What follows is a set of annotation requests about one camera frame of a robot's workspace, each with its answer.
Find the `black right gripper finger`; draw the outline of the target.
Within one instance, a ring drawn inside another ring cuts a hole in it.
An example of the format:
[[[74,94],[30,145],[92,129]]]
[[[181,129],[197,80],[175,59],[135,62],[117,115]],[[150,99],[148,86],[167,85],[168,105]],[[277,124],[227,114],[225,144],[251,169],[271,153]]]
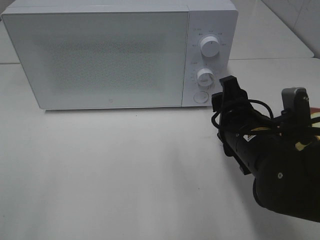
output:
[[[239,94],[241,88],[235,76],[229,75],[219,80],[224,94]]]

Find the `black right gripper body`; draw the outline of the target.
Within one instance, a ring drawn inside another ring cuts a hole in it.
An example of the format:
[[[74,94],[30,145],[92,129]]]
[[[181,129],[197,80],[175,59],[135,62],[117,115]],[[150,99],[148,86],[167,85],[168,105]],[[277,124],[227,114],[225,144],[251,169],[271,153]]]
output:
[[[228,135],[233,138],[260,136],[263,134],[263,115],[253,104],[263,102],[249,99],[245,90],[238,94],[215,93],[211,96],[213,116],[212,125],[218,130],[217,137],[223,143],[228,143]]]

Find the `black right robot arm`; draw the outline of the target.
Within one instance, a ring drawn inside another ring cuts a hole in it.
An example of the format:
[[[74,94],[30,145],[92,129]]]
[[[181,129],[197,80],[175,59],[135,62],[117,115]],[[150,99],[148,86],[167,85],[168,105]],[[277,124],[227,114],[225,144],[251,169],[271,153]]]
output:
[[[320,129],[303,87],[281,92],[278,117],[263,115],[236,77],[220,80],[222,91],[211,97],[212,124],[224,153],[243,174],[251,174],[255,201],[270,211],[320,220]]]

